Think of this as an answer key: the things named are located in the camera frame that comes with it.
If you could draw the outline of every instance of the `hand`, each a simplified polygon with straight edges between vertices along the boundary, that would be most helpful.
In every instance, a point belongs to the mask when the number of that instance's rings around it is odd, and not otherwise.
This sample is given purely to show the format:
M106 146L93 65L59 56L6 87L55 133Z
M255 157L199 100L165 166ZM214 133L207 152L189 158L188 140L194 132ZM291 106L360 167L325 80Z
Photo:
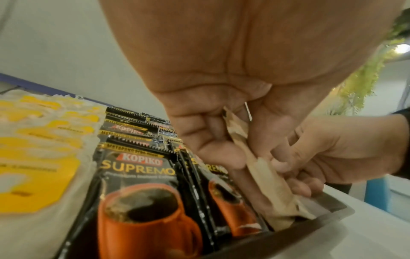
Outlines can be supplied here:
M245 119L248 102L249 145L257 156L286 145L329 90L374 52L403 3L100 2L122 51L186 145L231 169L243 168L245 156L228 141L224 106Z
M354 183L397 172L409 144L402 115L308 117L289 137L290 160L272 163L296 194L311 196L324 183Z

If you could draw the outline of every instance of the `mug handle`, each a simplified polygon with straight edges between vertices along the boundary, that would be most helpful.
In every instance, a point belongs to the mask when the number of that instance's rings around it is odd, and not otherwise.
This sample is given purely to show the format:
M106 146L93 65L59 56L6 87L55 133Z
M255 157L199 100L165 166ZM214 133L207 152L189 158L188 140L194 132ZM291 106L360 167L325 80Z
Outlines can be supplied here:
M194 247L191 255L186 255L184 258L196 258L201 255L202 252L202 234L201 230L199 229L198 224L191 219L190 217L186 216L185 214L181 215L182 228L186 229L190 232L192 239L194 241Z

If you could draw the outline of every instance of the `orange mug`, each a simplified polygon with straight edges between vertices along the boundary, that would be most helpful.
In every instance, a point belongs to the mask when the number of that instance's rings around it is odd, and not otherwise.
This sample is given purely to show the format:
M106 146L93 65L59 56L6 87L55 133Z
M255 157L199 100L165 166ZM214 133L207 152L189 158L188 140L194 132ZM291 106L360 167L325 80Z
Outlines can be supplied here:
M209 181L208 190L226 220L233 237L259 233L262 226L255 213L237 193L230 193L214 180Z
M110 212L118 204L129 209L120 219ZM196 222L185 215L176 189L145 183L101 200L98 245L101 259L162 259L175 253L196 258L202 251L202 235Z

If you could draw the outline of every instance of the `brown tray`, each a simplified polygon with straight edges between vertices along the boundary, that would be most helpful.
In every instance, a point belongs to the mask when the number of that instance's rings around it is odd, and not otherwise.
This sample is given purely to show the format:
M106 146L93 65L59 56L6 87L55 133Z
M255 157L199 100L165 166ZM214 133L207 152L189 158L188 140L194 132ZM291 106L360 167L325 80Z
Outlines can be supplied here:
M308 209L313 212L313 214L321 215L314 220L297 222L286 230L246 238L241 242L218 252L203 256L201 259L272 258L273 256L278 255L285 248L304 239L325 225L335 221L340 221L354 213L354 210L351 207L326 193L322 193L315 198L310 199L306 205Z

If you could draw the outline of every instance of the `purple trim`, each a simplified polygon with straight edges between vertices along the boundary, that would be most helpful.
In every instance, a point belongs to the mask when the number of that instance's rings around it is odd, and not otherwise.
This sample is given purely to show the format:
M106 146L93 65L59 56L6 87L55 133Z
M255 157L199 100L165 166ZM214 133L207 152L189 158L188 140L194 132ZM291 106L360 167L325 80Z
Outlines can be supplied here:
M24 79L20 79L14 76L9 76L6 74L2 74L0 73L0 81L12 84L12 85L16 85L19 87L22 87L24 89L30 90L30 91L34 91L34 92L39 92L39 93L44 93L47 95L55 95L55 94L61 94L61 95L70 95L71 97L76 97L75 94L73 93L69 93L69 92L65 92L62 90L58 90L52 87L48 87L42 84L37 84L37 83L33 83ZM84 97L84 99L88 100L88 101L93 101L93 102L97 102L100 104L104 104L107 106L111 106L110 104L104 103L104 102L99 102L96 100L92 100L89 98Z

